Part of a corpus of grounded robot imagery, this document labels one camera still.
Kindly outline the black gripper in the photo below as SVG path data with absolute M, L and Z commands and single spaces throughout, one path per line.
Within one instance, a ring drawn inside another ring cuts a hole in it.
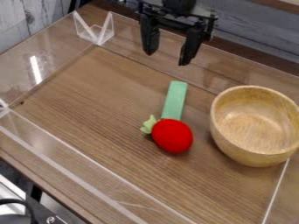
M 160 43 L 160 28 L 187 32 L 179 65 L 187 66 L 196 56 L 203 40 L 211 40 L 218 14 L 196 7 L 198 0 L 138 0 L 143 50 L 152 55 Z

